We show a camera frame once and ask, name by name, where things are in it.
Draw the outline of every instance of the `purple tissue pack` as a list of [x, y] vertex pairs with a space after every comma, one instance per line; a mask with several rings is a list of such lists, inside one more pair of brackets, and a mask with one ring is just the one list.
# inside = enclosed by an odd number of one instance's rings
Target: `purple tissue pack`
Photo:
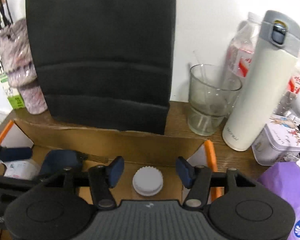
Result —
[[296, 221], [288, 240], [300, 239], [300, 160], [275, 163], [258, 181], [293, 207]]

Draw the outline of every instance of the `plastic bag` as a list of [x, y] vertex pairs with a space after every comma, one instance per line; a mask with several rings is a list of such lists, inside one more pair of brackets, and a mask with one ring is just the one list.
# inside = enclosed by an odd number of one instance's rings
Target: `plastic bag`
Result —
[[37, 78], [26, 19], [21, 19], [0, 30], [0, 56], [10, 86], [19, 87]]
[[35, 72], [34, 65], [30, 64], [19, 67], [12, 72], [7, 73], [8, 83], [11, 87], [20, 87], [31, 83], [37, 78], [37, 73]]
[[296, 221], [288, 240], [300, 239], [300, 160], [275, 163], [258, 181], [293, 207]]
[[41, 114], [48, 109], [46, 100], [44, 99], [37, 80], [28, 85], [20, 87], [19, 92], [29, 113]]

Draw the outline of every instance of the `blue gripper pad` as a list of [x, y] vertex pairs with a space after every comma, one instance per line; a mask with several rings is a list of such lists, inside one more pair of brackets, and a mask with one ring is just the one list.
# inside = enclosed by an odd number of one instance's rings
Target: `blue gripper pad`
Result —
[[124, 170], [124, 159], [122, 156], [116, 157], [107, 167], [106, 175], [108, 176], [109, 188], [114, 188]]
[[184, 158], [178, 157], [176, 160], [176, 171], [183, 186], [191, 188], [195, 181], [194, 167], [192, 167]]
[[39, 175], [53, 174], [66, 167], [81, 171], [82, 160], [79, 160], [77, 157], [77, 152], [72, 150], [51, 150], [44, 158]]

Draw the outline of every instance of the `wooden table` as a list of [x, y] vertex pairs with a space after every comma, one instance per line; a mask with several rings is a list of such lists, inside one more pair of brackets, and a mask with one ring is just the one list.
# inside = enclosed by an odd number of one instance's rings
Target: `wooden table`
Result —
[[165, 135], [192, 138], [205, 137], [211, 140], [216, 151], [219, 171], [235, 167], [243, 174], [256, 179], [268, 168], [268, 166], [261, 166], [256, 162], [251, 148], [244, 152], [237, 152], [226, 145], [221, 136], [226, 120], [224, 120], [213, 135], [200, 136], [192, 132], [187, 125], [187, 108], [188, 103], [170, 102]]
[[[219, 171], [226, 171], [229, 167], [238, 168], [243, 174], [250, 176], [254, 179], [258, 178], [268, 167], [259, 165], [254, 157], [252, 150], [249, 148], [244, 152], [237, 152], [229, 148], [222, 139], [221, 133], [225, 122], [223, 122], [215, 134], [211, 136], [200, 136], [193, 133], [186, 120], [188, 103], [183, 102], [170, 102], [170, 110], [167, 117], [167, 123], [165, 128], [165, 135], [185, 137], [185, 138], [206, 138], [210, 139], [214, 143], [215, 152], [217, 155], [218, 169]], [[14, 110], [10, 113], [7, 122], [13, 118], [21, 118], [23, 120], [34, 122], [34, 123], [45, 123], [45, 124], [61, 124], [60, 122], [52, 119], [48, 111], [39, 114], [31, 115], [26, 109]], [[7, 231], [2, 231], [1, 240], [11, 240]]]

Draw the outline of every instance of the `glass cup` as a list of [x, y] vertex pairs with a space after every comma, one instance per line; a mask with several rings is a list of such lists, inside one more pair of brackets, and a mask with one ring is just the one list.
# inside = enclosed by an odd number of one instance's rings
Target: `glass cup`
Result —
[[195, 65], [190, 69], [188, 126], [196, 134], [212, 135], [236, 101], [242, 83], [224, 77], [224, 67]]

